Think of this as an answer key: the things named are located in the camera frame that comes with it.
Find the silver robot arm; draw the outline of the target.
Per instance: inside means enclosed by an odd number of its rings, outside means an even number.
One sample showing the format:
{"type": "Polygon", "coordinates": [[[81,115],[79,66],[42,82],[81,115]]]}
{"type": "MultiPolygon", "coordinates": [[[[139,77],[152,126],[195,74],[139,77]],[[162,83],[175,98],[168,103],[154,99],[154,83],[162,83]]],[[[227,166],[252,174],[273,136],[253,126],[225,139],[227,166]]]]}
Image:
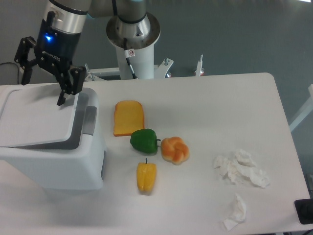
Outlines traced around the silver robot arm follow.
{"type": "Polygon", "coordinates": [[[73,65],[87,17],[109,17],[106,34],[116,49],[121,79],[154,77],[154,45],[160,25],[146,9],[144,0],[49,0],[37,39],[22,38],[15,61],[23,69],[22,85],[30,82],[32,69],[39,66],[60,85],[57,101],[82,90],[87,70],[73,65]]]}

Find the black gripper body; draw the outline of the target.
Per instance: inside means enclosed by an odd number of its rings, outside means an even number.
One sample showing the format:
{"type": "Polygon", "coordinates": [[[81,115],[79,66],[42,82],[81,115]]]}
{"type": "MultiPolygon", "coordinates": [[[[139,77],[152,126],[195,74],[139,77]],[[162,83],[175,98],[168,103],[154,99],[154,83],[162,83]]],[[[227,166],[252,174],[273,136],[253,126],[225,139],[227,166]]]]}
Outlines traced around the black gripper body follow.
{"type": "Polygon", "coordinates": [[[41,23],[35,55],[39,66],[59,81],[69,81],[69,70],[81,35],[80,11],[46,11],[41,23]]]}

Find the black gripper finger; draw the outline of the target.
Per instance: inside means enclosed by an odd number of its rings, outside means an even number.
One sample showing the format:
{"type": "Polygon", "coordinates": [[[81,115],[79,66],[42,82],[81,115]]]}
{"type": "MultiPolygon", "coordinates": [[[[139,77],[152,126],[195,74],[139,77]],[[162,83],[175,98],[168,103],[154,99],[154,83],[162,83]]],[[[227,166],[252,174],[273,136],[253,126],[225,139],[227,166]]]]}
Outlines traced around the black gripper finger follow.
{"type": "Polygon", "coordinates": [[[56,79],[61,87],[61,92],[57,101],[57,105],[61,106],[65,103],[65,94],[76,95],[82,88],[86,77],[85,67],[71,67],[70,70],[59,73],[57,70],[56,79]]]}
{"type": "Polygon", "coordinates": [[[22,38],[14,57],[15,62],[17,62],[23,70],[21,80],[22,85],[29,84],[33,72],[32,67],[37,65],[37,59],[28,60],[29,52],[36,46],[36,44],[37,43],[33,37],[22,38]]]}

